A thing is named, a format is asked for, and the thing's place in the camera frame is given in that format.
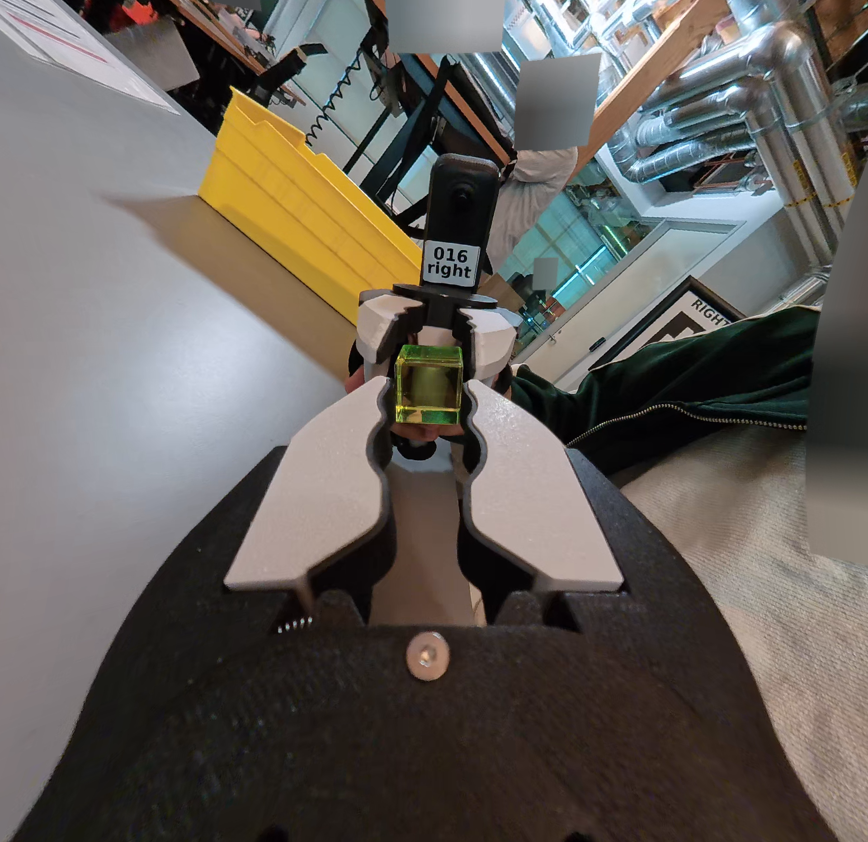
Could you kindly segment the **person's right hand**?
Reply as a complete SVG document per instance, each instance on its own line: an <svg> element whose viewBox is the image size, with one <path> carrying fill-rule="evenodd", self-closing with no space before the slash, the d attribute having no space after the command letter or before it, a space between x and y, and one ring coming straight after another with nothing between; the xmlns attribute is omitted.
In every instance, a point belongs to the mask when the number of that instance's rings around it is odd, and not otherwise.
<svg viewBox="0 0 868 842"><path fill-rule="evenodd" d="M351 394L365 383L363 366L358 367L353 374L344 380L344 391ZM393 424L391 432L414 443L427 443L436 441L440 437L458 437L463 435L460 424L433 425L433 424Z"/></svg>

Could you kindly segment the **white printed paper sheet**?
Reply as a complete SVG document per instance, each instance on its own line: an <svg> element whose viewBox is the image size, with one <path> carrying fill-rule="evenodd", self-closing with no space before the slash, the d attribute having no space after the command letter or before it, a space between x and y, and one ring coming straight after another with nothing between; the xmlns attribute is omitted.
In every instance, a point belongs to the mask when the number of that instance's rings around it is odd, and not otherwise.
<svg viewBox="0 0 868 842"><path fill-rule="evenodd" d="M63 67L105 88L178 110L55 0L1 0L1 31L29 56Z"/></svg>

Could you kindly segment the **green transparent cube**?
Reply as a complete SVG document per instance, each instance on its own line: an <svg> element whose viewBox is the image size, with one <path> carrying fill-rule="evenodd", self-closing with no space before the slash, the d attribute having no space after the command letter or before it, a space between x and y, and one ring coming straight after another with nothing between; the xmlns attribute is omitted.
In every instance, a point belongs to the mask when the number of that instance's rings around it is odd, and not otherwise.
<svg viewBox="0 0 868 842"><path fill-rule="evenodd" d="M395 422L457 425L462 374L462 349L458 346L402 346L395 361Z"/></svg>

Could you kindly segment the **white door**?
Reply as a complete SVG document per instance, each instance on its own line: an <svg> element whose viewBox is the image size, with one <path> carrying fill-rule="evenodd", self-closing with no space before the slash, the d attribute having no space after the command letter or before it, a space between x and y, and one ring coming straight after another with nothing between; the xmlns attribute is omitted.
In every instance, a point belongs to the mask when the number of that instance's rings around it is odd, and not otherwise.
<svg viewBox="0 0 868 842"><path fill-rule="evenodd" d="M512 363L564 391L707 258L733 225L664 220Z"/></svg>

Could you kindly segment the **silver ventilation ducts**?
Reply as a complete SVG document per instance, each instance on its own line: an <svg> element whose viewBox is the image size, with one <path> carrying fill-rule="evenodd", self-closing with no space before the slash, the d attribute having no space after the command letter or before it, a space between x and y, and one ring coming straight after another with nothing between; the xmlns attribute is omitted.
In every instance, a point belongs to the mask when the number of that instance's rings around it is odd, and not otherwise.
<svg viewBox="0 0 868 842"><path fill-rule="evenodd" d="M665 108L693 105L700 95L721 93L738 81L761 83L795 148L797 179L807 182L788 207L801 206L802 198L816 202L839 235L859 178L842 108L803 19L803 1L726 1L742 37L671 74L645 107L662 118Z"/></svg>

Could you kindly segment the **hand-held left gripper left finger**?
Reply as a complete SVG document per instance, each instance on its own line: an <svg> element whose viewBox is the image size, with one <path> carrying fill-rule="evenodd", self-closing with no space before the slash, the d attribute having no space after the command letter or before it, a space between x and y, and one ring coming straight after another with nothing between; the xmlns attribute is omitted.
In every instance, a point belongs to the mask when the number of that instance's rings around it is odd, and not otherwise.
<svg viewBox="0 0 868 842"><path fill-rule="evenodd" d="M233 591L293 591L314 606L313 578L386 527L391 504L377 436L388 434L391 381L374 377L289 442L226 572Z"/></svg>

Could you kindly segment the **wooden beam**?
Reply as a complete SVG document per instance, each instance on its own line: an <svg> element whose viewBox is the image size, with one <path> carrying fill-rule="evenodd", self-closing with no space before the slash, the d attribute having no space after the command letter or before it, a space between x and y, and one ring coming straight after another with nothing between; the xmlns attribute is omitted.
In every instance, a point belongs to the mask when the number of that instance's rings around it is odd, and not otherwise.
<svg viewBox="0 0 868 842"><path fill-rule="evenodd" d="M595 110L589 142L578 152L573 175L592 160L656 88L700 46L716 24L729 14L726 0L694 0L670 24Z"/></svg>

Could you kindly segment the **large yellow plastic bin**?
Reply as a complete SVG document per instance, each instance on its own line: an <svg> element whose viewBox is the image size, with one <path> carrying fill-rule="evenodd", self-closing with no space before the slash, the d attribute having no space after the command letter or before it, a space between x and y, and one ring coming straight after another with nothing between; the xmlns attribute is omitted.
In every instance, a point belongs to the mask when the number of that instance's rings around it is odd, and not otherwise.
<svg viewBox="0 0 868 842"><path fill-rule="evenodd" d="M418 282L413 240L303 132L235 88L198 194L353 324L359 294Z"/></svg>

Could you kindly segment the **framed black-white marker poster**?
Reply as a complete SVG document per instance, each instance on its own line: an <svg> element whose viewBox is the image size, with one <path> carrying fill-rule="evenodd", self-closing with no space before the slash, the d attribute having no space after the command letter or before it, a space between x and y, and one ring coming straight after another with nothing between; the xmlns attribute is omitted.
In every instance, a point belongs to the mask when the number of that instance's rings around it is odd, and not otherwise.
<svg viewBox="0 0 868 842"><path fill-rule="evenodd" d="M717 293L688 276L614 341L589 369L626 359L647 345L715 331L743 318L741 312Z"/></svg>

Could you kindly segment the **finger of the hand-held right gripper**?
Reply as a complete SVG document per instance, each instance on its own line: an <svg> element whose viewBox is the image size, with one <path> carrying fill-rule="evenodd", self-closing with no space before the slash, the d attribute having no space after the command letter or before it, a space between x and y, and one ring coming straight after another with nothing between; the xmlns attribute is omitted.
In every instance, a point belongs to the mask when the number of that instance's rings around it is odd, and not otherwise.
<svg viewBox="0 0 868 842"><path fill-rule="evenodd" d="M359 306L357 349L363 380L389 376L393 359L425 323L425 304L392 292L372 292Z"/></svg>
<svg viewBox="0 0 868 842"><path fill-rule="evenodd" d="M519 326L520 316L500 307L458 309L463 379L485 381L504 370L512 357Z"/></svg>

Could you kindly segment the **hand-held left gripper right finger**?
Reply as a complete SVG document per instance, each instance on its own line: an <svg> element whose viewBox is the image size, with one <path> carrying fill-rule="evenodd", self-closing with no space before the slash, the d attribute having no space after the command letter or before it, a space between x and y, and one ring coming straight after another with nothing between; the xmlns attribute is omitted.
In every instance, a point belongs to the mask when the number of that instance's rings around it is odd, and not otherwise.
<svg viewBox="0 0 868 842"><path fill-rule="evenodd" d="M462 407L461 568L484 609L515 591L619 591L623 572L558 436L478 380L464 385Z"/></svg>

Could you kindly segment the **wooden background desk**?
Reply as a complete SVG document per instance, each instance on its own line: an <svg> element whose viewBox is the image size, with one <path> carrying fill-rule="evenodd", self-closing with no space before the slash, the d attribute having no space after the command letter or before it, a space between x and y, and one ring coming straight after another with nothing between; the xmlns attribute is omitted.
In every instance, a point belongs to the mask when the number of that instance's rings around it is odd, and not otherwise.
<svg viewBox="0 0 868 842"><path fill-rule="evenodd" d="M150 0L159 15L168 15L187 47L199 80L175 90L175 98L192 111L223 109L231 88L246 90L277 57L234 12L209 0Z"/></svg>

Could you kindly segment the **black-framed desk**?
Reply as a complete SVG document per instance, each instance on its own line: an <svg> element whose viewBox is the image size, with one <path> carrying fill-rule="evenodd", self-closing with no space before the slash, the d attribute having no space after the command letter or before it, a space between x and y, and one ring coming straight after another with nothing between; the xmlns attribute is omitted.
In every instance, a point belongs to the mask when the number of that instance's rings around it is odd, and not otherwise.
<svg viewBox="0 0 868 842"><path fill-rule="evenodd" d="M385 0L363 0L369 27L344 79L362 71L371 81L369 97L382 106L379 117L347 162L349 173L389 117L406 118L385 152L361 181L361 189L392 220L410 233L410 217L425 215L427 198L398 213L391 203L399 184L430 149L436 155L471 156L508 173L515 149L497 124L485 93L457 60L439 63L427 54L394 53L390 47Z"/></svg>

